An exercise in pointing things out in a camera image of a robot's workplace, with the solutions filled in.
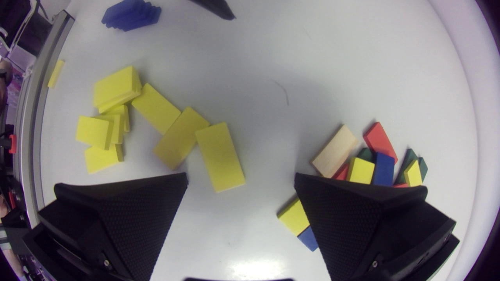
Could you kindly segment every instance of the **blue block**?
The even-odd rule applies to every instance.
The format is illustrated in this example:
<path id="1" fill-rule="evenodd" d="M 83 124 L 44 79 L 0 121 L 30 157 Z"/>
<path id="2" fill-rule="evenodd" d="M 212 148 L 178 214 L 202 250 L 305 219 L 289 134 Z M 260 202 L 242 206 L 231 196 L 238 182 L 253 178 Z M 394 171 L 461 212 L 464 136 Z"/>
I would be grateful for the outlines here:
<path id="1" fill-rule="evenodd" d="M 394 158 L 377 152 L 375 155 L 375 170 L 371 183 L 377 186 L 393 186 Z"/>
<path id="2" fill-rule="evenodd" d="M 314 252 L 318 248 L 318 242 L 316 242 L 316 237 L 314 237 L 313 229 L 308 226 L 297 238 L 304 243 L 304 245 Z"/>
<path id="3" fill-rule="evenodd" d="M 123 29 L 123 31 L 130 31 L 130 30 L 141 28 L 141 27 L 156 24 L 158 22 L 158 19 L 160 18 L 161 13 L 162 13 L 162 8 L 153 6 L 153 7 L 151 7 L 147 18 L 145 18 L 143 20 L 139 20 L 139 21 L 137 21 L 133 24 L 130 24 L 126 27 L 124 26 L 122 29 Z"/>
<path id="4" fill-rule="evenodd" d="M 107 24 L 110 21 L 115 21 L 124 15 L 128 15 L 133 11 L 136 11 L 141 2 L 137 0 L 124 0 L 116 5 L 107 8 L 101 22 Z"/>
<path id="5" fill-rule="evenodd" d="M 127 23 L 135 23 L 138 19 L 141 19 L 147 16 L 148 10 L 146 9 L 147 5 L 143 0 L 126 0 L 126 1 L 135 1 L 137 2 L 137 6 L 134 10 L 124 13 L 119 17 L 114 17 L 113 20 L 109 20 L 106 23 L 107 28 L 116 28 L 122 29 L 123 25 Z"/>

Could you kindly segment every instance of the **stack of blue blocks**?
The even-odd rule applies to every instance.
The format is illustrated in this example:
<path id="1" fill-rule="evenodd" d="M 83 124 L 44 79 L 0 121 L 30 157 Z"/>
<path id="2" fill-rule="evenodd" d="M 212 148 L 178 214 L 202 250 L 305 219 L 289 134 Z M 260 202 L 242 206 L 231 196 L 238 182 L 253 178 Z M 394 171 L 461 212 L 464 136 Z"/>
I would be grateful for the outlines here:
<path id="1" fill-rule="evenodd" d="M 109 7 L 101 22 L 107 28 L 131 31 L 141 27 L 156 24 L 162 8 L 151 5 L 143 0 L 123 0 Z"/>

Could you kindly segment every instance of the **red clip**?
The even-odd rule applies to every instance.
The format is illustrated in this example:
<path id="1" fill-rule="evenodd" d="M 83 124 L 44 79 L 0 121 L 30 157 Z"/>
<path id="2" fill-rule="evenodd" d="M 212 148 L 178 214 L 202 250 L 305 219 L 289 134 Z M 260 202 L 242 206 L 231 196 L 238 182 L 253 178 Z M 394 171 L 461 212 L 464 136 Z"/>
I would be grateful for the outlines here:
<path id="1" fill-rule="evenodd" d="M 8 153 L 15 154 L 18 151 L 18 137 L 15 134 L 11 134 L 8 138 L 12 141 Z"/>

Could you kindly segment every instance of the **stack of yellow blocks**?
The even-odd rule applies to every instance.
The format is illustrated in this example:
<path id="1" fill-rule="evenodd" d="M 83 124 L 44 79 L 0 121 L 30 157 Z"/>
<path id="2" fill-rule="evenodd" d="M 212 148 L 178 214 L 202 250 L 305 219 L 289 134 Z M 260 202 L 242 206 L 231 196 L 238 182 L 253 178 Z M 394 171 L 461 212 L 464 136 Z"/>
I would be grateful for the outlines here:
<path id="1" fill-rule="evenodd" d="M 76 140 L 90 145 L 85 150 L 89 174 L 124 161 L 123 135 L 130 131 L 126 102 L 141 94 L 141 81 L 133 66 L 126 67 L 94 86 L 93 105 L 101 115 L 80 116 Z"/>

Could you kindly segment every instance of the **black object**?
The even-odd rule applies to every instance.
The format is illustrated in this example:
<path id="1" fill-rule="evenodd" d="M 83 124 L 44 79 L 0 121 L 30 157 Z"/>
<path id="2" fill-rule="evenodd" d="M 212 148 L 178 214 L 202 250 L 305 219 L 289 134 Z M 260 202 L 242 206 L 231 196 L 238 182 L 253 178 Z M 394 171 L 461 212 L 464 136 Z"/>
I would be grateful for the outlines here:
<path id="1" fill-rule="evenodd" d="M 427 280 L 459 242 L 456 222 L 425 202 L 425 186 L 297 173 L 295 190 L 332 280 Z"/>
<path id="2" fill-rule="evenodd" d="M 224 20 L 232 21 L 236 19 L 233 11 L 225 0 L 190 0 L 210 12 L 216 14 Z"/>
<path id="3" fill-rule="evenodd" d="M 56 184 L 57 199 L 24 238 L 51 278 L 151 277 L 184 196 L 186 173 L 92 186 Z"/>

